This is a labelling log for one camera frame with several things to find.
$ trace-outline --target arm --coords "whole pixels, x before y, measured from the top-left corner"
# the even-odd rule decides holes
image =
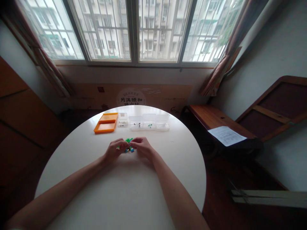
[[[127,146],[128,143],[122,138],[111,142],[102,157],[76,171],[31,201],[9,219],[5,227],[7,229],[19,228],[31,230],[46,227],[81,188],[101,169],[115,161]]]
[[[130,142],[130,145],[137,148],[139,153],[153,163],[175,228],[209,230],[208,224],[185,187],[151,147],[148,140],[145,137],[137,137]]]

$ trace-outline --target brown curtain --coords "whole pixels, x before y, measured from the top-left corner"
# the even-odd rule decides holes
[[[6,8],[6,12],[2,12],[2,15],[6,24],[8,26],[13,26],[14,30],[22,36],[29,48],[32,50],[35,61],[42,69],[46,79],[52,85],[58,96],[70,97],[73,95],[72,88],[45,53],[35,33],[32,31],[31,26],[27,23],[26,15],[18,0],[12,1]]]
[[[239,19],[236,22],[232,34],[230,35],[225,54],[213,69],[209,78],[204,82],[201,88],[201,95],[216,96],[218,87],[234,53],[236,52],[238,46],[241,44],[249,29],[258,18],[266,3],[267,1],[264,0],[246,0],[244,2],[241,13],[239,15]]]

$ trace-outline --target orange plastic box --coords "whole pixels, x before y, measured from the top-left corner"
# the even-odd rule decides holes
[[[114,132],[117,117],[118,113],[104,113],[94,129],[95,134]]]

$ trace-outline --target window sill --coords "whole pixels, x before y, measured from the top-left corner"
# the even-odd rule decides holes
[[[195,69],[213,69],[217,62],[139,62],[132,63],[131,61],[90,61],[77,59],[53,59],[56,66],[91,66],[91,67],[129,67],[129,68],[195,68]]]

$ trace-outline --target small parts organizer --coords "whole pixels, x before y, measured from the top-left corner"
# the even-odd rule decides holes
[[[156,115],[155,113],[145,113],[142,116],[129,116],[127,113],[104,113],[99,119],[94,132],[95,134],[110,133],[117,127],[128,127],[131,131],[137,130],[169,130],[169,114]]]
[[[169,130],[169,114],[156,115],[146,113],[143,116],[129,116],[129,127],[132,131],[137,130]]]

